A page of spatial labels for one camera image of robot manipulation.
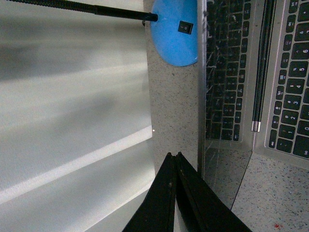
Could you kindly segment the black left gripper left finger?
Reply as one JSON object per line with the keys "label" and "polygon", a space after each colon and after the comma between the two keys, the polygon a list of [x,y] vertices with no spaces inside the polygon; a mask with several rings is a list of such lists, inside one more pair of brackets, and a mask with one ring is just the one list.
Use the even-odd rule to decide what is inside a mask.
{"label": "black left gripper left finger", "polygon": [[145,199],[123,231],[172,232],[176,186],[176,157],[167,153]]}

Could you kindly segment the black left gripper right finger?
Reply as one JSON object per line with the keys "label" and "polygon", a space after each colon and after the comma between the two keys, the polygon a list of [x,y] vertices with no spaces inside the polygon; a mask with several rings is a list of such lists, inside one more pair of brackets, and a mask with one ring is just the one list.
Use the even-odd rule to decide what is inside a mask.
{"label": "black left gripper right finger", "polygon": [[186,232],[249,232],[179,152],[176,200]]}

